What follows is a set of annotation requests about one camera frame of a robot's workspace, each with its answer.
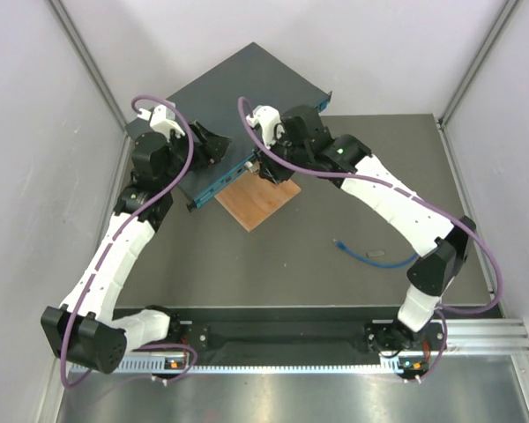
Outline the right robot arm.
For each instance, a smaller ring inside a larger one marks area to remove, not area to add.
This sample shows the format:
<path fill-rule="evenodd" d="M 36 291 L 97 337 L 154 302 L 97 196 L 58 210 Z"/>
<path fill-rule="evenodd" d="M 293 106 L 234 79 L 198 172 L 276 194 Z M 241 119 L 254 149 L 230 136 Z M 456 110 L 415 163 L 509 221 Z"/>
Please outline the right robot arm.
<path fill-rule="evenodd" d="M 407 272 L 410 286 L 394 323 L 396 342 L 415 348 L 468 255 L 474 222 L 457 224 L 421 205 L 415 192 L 394 177 L 357 137 L 334 137 L 316 108 L 298 106 L 281 114 L 270 106 L 248 113 L 251 135 L 259 135 L 259 175 L 280 184 L 294 172 L 329 180 L 377 213 L 411 245 L 417 257 Z"/>

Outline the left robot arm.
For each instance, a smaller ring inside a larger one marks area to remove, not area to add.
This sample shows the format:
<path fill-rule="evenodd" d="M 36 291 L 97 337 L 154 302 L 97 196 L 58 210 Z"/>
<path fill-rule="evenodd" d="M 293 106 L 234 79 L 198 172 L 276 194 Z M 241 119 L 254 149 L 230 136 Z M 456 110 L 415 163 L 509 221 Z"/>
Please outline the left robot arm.
<path fill-rule="evenodd" d="M 66 363 L 110 374 L 124 355 L 155 342 L 173 349 L 182 341 L 175 315 L 148 307 L 116 319 L 115 303 L 146 244 L 173 204 L 171 190 L 190 171 L 225 157 L 230 137 L 197 121 L 183 130 L 170 121 L 135 140 L 130 181 L 118 196 L 108 230 L 79 282 L 58 307 L 47 307 L 41 327 L 53 354 Z"/>

